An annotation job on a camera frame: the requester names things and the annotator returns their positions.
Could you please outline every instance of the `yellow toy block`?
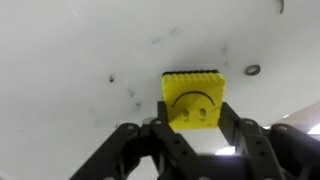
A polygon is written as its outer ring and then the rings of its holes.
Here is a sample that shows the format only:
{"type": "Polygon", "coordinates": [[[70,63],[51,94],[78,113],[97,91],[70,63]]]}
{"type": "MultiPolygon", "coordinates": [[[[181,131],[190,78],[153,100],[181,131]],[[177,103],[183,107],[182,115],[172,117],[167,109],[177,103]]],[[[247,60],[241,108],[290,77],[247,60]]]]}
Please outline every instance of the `yellow toy block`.
{"type": "Polygon", "coordinates": [[[162,95],[174,130],[216,128],[225,80],[218,71],[166,72],[162,95]]]}

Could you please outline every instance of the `dark spot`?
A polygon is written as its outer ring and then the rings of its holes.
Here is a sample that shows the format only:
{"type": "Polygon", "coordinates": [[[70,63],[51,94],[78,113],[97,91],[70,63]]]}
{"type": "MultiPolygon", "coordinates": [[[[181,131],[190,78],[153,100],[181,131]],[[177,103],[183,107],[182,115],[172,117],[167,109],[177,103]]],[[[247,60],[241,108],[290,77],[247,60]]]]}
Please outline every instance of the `dark spot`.
{"type": "Polygon", "coordinates": [[[115,81],[115,76],[113,75],[113,74],[111,74],[110,76],[109,76],[109,82],[110,83],[113,83],[114,81],[115,81]]]}
{"type": "Polygon", "coordinates": [[[177,36],[177,35],[180,35],[183,33],[183,30],[181,30],[180,28],[176,27],[176,28],[173,28],[171,31],[170,31],[170,35],[171,36],[177,36]]]}
{"type": "Polygon", "coordinates": [[[229,47],[228,47],[227,45],[226,45],[226,46],[223,46],[222,49],[221,49],[221,53],[222,53],[222,54],[227,54],[228,48],[229,48],[229,47]]]}
{"type": "Polygon", "coordinates": [[[151,44],[158,44],[162,41],[162,38],[155,38],[154,40],[151,41],[151,44]]]}
{"type": "Polygon", "coordinates": [[[130,98],[133,98],[133,96],[136,95],[136,92],[131,88],[128,88],[127,92],[130,98]]]}
{"type": "Polygon", "coordinates": [[[141,110],[141,102],[137,102],[136,104],[136,112],[141,110]]]}

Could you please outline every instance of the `yellow block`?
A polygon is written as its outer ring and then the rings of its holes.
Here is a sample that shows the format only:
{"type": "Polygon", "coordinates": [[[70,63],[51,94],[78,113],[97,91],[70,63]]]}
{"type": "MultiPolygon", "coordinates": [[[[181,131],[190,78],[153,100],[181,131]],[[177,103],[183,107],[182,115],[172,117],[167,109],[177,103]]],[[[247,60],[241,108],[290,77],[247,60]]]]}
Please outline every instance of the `yellow block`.
{"type": "Polygon", "coordinates": [[[218,127],[225,80],[218,71],[167,72],[162,95],[174,130],[218,127]]]}

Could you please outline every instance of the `screw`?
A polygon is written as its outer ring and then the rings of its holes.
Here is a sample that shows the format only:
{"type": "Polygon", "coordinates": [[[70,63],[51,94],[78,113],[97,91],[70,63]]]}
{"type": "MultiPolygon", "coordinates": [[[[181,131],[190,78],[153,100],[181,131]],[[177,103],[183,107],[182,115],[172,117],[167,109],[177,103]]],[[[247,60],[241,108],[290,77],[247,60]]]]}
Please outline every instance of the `screw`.
{"type": "Polygon", "coordinates": [[[115,180],[115,179],[113,177],[106,177],[106,178],[104,178],[102,180],[115,180]]]}
{"type": "Polygon", "coordinates": [[[284,131],[288,130],[288,128],[286,128],[286,127],[284,127],[284,126],[279,126],[278,129],[284,130],[284,131]]]}
{"type": "Polygon", "coordinates": [[[130,126],[127,127],[127,129],[128,130],[132,130],[132,129],[134,129],[134,126],[130,125],[130,126]]]}
{"type": "Polygon", "coordinates": [[[206,176],[201,176],[199,177],[198,180],[211,180],[210,178],[206,177],[206,176]]]}
{"type": "Polygon", "coordinates": [[[248,125],[253,125],[254,124],[252,121],[246,121],[245,123],[248,124],[248,125]]]}

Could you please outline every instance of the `white surface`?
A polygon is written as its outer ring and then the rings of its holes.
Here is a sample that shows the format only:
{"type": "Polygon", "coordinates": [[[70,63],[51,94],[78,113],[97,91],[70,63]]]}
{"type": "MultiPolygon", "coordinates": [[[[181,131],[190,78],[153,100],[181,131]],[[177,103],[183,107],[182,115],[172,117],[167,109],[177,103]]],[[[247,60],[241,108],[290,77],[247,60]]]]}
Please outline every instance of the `white surface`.
{"type": "MultiPolygon", "coordinates": [[[[280,15],[276,0],[2,0],[0,174],[68,179],[115,125],[156,115],[164,71],[219,69],[225,101],[261,125],[316,102],[319,6],[285,1],[280,15]],[[251,64],[261,74],[244,76],[251,64]]],[[[198,152],[226,145],[212,130],[183,135],[198,152]]]]}

